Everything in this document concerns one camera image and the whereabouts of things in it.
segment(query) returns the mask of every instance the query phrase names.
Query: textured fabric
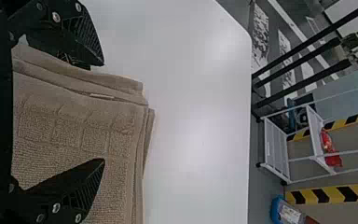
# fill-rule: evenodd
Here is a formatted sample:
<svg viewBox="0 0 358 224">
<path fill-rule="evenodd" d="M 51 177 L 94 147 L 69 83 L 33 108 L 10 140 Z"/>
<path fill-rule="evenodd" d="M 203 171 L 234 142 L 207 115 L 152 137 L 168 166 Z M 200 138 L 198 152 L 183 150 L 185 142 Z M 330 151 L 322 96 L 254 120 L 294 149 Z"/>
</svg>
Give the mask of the textured fabric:
<svg viewBox="0 0 358 224">
<path fill-rule="evenodd" d="M 27 61 L 17 55 L 13 62 L 12 174 L 21 187 L 28 189 L 78 164 L 105 158 L 100 189 L 83 223 L 142 224 L 144 162 L 154 112 L 143 104 L 146 100 L 140 100 L 139 92 L 111 91 L 142 85 L 126 80 L 118 82 L 122 86 L 117 88 L 96 88 L 98 94 L 112 96 L 113 100 L 90 97 L 92 88 L 82 91 L 89 84 L 96 85 L 85 81 L 89 77 L 81 80 L 57 74 L 54 72 L 57 70 L 48 67 L 55 63 L 43 68 L 37 64 L 40 55 L 44 58 L 49 55 L 37 50 L 24 51 L 32 53 L 27 54 Z M 72 78 L 77 83 L 68 88 L 60 77 Z"/>
</svg>

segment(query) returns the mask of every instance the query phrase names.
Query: gray floor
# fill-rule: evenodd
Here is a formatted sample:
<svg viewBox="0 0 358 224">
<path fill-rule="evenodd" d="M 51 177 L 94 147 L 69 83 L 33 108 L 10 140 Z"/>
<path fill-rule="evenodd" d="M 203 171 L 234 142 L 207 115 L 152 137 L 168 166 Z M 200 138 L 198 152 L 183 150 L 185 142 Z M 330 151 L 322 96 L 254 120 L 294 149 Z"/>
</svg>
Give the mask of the gray floor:
<svg viewBox="0 0 358 224">
<path fill-rule="evenodd" d="M 349 151 L 358 149 L 358 124 L 349 126 L 347 128 L 337 129 L 335 131 L 330 132 L 330 134 L 333 138 L 335 148 L 338 151 Z M 311 153 L 310 139 L 307 138 L 298 142 L 293 142 L 288 145 L 288 149 L 290 158 L 309 156 Z M 341 158 L 343 160 L 344 167 L 342 169 L 337 169 L 338 171 L 358 168 L 358 154 L 344 155 L 341 156 Z M 291 173 L 293 179 L 326 174 L 326 172 L 313 161 L 293 162 L 290 168 L 291 171 L 293 171 Z M 288 186 L 287 189 L 308 189 L 346 184 L 358 184 L 358 172 L 298 183 Z"/>
<path fill-rule="evenodd" d="M 258 136 L 263 136 L 263 124 L 251 118 L 251 151 L 249 168 L 249 205 L 248 223 L 272 223 L 269 209 L 272 200 L 283 194 L 281 180 L 265 169 L 258 169 L 255 165 L 264 160 L 264 144 Z"/>
<path fill-rule="evenodd" d="M 332 131 L 331 136 L 336 149 L 339 151 L 358 149 L 358 124 Z M 309 154 L 310 140 L 305 139 L 290 144 L 289 153 L 292 157 Z M 343 170 L 358 167 L 358 154 L 341 156 L 341 158 L 344 165 Z M 319 165 L 313 162 L 293 164 L 291 165 L 291 171 L 293 171 L 292 175 L 297 178 L 325 174 L 325 171 L 321 170 Z M 358 172 L 289 185 L 286 189 L 309 189 L 347 184 L 358 184 Z M 321 223 L 358 223 L 358 203 L 300 205 L 298 208 Z"/>
<path fill-rule="evenodd" d="M 253 37 L 253 30 L 254 30 L 254 10 L 255 10 L 255 4 L 262 8 L 262 10 L 269 16 L 269 43 L 268 43 L 268 61 L 271 62 L 278 58 L 280 56 L 280 49 L 279 49 L 279 38 L 278 38 L 278 30 L 280 30 L 290 41 L 290 44 L 293 47 L 299 45 L 301 43 L 301 40 L 299 37 L 292 31 L 292 29 L 289 27 L 289 25 L 281 18 L 279 13 L 275 10 L 275 8 L 269 3 L 269 1 L 266 0 L 216 0 L 228 13 L 231 14 L 231 16 L 237 20 L 239 24 L 244 27 L 251 37 Z M 292 1 L 292 0 L 278 0 L 278 3 L 282 6 L 282 8 L 286 11 L 286 13 L 292 18 L 292 20 L 296 23 L 296 25 L 300 28 L 300 30 L 304 33 L 304 35 L 307 38 L 310 38 L 314 35 L 314 32 L 311 30 L 310 24 L 308 23 L 306 16 L 312 17 L 315 19 L 315 22 L 319 26 L 319 28 L 322 30 L 323 28 L 327 27 L 329 25 L 329 22 L 326 20 L 326 18 L 315 11 L 312 11 L 314 9 L 310 9 L 310 0 L 298 0 L 298 1 Z M 325 41 L 328 41 L 334 37 L 336 37 L 337 34 L 332 33 L 331 35 L 328 35 L 325 37 Z M 314 47 L 319 48 L 321 44 L 319 42 L 315 43 Z M 304 49 L 300 52 L 303 56 L 308 54 L 309 51 L 307 49 Z M 334 64 L 338 62 L 338 55 L 335 51 L 327 51 L 322 55 L 324 59 L 330 64 Z M 298 55 L 294 56 L 294 60 L 297 60 L 299 58 Z M 309 61 L 309 64 L 311 68 L 313 69 L 314 73 L 318 73 L 320 71 L 323 71 L 324 68 L 322 65 L 316 60 L 312 59 Z M 278 71 L 278 66 L 271 69 L 270 73 L 274 73 Z M 346 76 L 347 74 L 350 74 L 351 72 L 358 70 L 358 66 L 354 65 L 353 67 L 337 73 L 339 77 Z M 303 80 L 302 75 L 302 69 L 297 68 L 295 69 L 295 76 L 296 81 Z M 331 82 L 333 79 L 331 77 L 327 77 L 324 79 L 325 83 Z M 319 81 L 317 82 L 318 86 L 322 86 L 323 82 Z M 282 90 L 282 79 L 278 78 L 271 82 L 271 93 L 275 93 Z M 259 89 L 259 93 L 261 95 L 265 94 L 265 90 Z M 305 89 L 302 89 L 297 92 L 298 95 L 302 95 L 306 93 Z M 259 96 L 253 95 L 253 101 L 259 101 L 261 98 Z M 274 108 L 279 108 L 284 106 L 284 101 L 281 99 L 280 101 L 274 103 L 271 106 L 265 106 L 258 112 L 261 114 L 270 113 L 271 110 Z M 256 223 L 256 224 L 264 224 L 264 223 L 272 223 L 272 221 L 269 219 L 269 209 L 270 209 L 270 203 L 271 200 L 276 197 L 278 194 L 283 193 L 283 187 L 280 184 L 280 179 L 277 178 L 275 175 L 271 174 L 270 172 L 264 170 L 264 169 L 256 169 L 255 164 L 259 161 L 264 160 L 264 144 L 263 144 L 263 125 L 260 123 L 257 123 L 255 118 L 252 117 L 251 122 L 251 154 L 250 154 L 250 182 L 249 182 L 249 211 L 248 211 L 248 217 L 249 222 L 248 223 Z M 338 133 L 338 136 L 336 136 L 335 133 L 333 133 L 334 138 L 341 138 L 341 134 L 343 134 L 343 138 L 346 139 L 346 142 L 343 142 L 342 145 L 345 145 L 347 148 L 354 148 L 356 145 L 350 137 L 351 132 L 357 132 L 358 127 L 353 126 L 351 129 L 343 130 L 342 132 Z M 342 148 L 340 143 L 337 143 L 337 147 L 340 150 L 345 150 Z M 310 148 L 310 142 L 304 141 L 300 142 L 295 146 L 292 146 L 292 154 L 293 156 L 297 156 L 297 154 L 307 154 L 307 150 L 298 150 L 299 148 Z M 353 166 L 356 161 L 347 160 L 346 166 Z M 315 166 L 314 164 L 306 164 L 303 165 L 304 167 L 299 167 L 299 170 L 309 169 L 312 171 L 312 173 L 322 173 L 323 170 L 318 170 L 318 166 Z M 310 175 L 311 172 L 307 174 L 299 172 L 297 175 Z M 350 178 L 348 183 L 358 183 L 358 174 L 354 175 Z M 293 185 L 289 189 L 296 189 L 296 188 L 302 188 L 302 187 L 309 187 L 314 186 L 326 186 L 327 184 L 336 184 L 336 183 L 342 183 L 342 177 L 336 177 L 336 178 L 330 178 L 329 180 L 321 180 L 319 182 L 309 182 L 307 184 L 298 184 Z M 316 217 L 325 216 L 325 213 L 321 213 L 319 211 L 319 214 L 315 211 L 319 211 L 315 207 L 310 208 L 306 212 L 310 212 L 310 215 L 315 215 Z"/>
</svg>

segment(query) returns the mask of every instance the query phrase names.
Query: bolt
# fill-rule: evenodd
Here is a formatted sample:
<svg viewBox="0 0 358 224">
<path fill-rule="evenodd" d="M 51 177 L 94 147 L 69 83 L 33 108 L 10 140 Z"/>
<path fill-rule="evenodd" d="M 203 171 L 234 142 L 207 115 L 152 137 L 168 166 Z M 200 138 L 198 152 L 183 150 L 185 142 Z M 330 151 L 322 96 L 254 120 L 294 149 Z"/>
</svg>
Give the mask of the bolt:
<svg viewBox="0 0 358 224">
<path fill-rule="evenodd" d="M 81 214 L 77 214 L 75 218 L 75 223 L 79 223 L 81 221 Z"/>
<path fill-rule="evenodd" d="M 13 190 L 14 190 L 14 184 L 9 184 L 8 185 L 8 193 L 13 192 Z"/>
<path fill-rule="evenodd" d="M 43 221 L 43 219 L 45 219 L 45 215 L 44 215 L 44 214 L 40 214 L 39 216 L 37 216 L 36 222 L 37 222 L 37 223 L 41 223 L 41 222 Z"/>
<path fill-rule="evenodd" d="M 61 21 L 61 17 L 57 12 L 53 12 L 53 20 L 55 22 L 60 22 Z"/>
<path fill-rule="evenodd" d="M 39 11 L 43 10 L 43 5 L 41 3 L 37 3 L 36 7 L 39 9 Z"/>
<path fill-rule="evenodd" d="M 55 214 L 55 213 L 58 213 L 59 211 L 60 211 L 60 209 L 61 209 L 61 205 L 59 204 L 59 203 L 55 203 L 54 205 L 53 205 L 53 213 Z"/>
<path fill-rule="evenodd" d="M 76 6 L 76 10 L 77 10 L 78 12 L 81 12 L 81 5 L 78 4 L 78 3 L 76 3 L 75 6 Z"/>
</svg>

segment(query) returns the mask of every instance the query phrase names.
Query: yellow and black hazard tape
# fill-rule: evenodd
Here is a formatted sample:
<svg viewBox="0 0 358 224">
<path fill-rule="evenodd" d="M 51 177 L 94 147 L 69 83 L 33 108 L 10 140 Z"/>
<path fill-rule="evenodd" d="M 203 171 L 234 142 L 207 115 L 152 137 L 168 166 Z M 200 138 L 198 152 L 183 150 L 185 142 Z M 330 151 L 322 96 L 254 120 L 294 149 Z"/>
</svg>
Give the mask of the yellow and black hazard tape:
<svg viewBox="0 0 358 224">
<path fill-rule="evenodd" d="M 293 190 L 285 197 L 290 204 L 358 203 L 358 184 Z"/>
<path fill-rule="evenodd" d="M 350 116 L 347 119 L 338 119 L 336 121 L 326 123 L 324 125 L 324 128 L 328 132 L 330 132 L 330 131 L 340 129 L 340 128 L 344 128 L 344 127 L 348 127 L 348 126 L 351 126 L 351 125 L 357 124 L 357 123 L 358 123 L 358 114 Z M 304 139 L 304 138 L 307 138 L 307 137 L 310 137 L 310 130 L 309 129 L 287 136 L 287 141 L 288 142 L 298 141 L 298 140 L 301 140 L 301 139 Z"/>
</svg>

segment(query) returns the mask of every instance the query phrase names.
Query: white tabletop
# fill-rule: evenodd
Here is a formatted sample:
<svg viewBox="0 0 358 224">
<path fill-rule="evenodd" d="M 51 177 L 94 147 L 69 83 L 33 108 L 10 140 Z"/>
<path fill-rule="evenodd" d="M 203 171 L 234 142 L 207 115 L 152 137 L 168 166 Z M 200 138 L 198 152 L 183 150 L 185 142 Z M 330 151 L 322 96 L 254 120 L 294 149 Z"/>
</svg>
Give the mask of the white tabletop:
<svg viewBox="0 0 358 224">
<path fill-rule="evenodd" d="M 103 70 L 142 81 L 157 112 L 145 223 L 247 223 L 249 35 L 214 0 L 83 3 Z"/>
</svg>

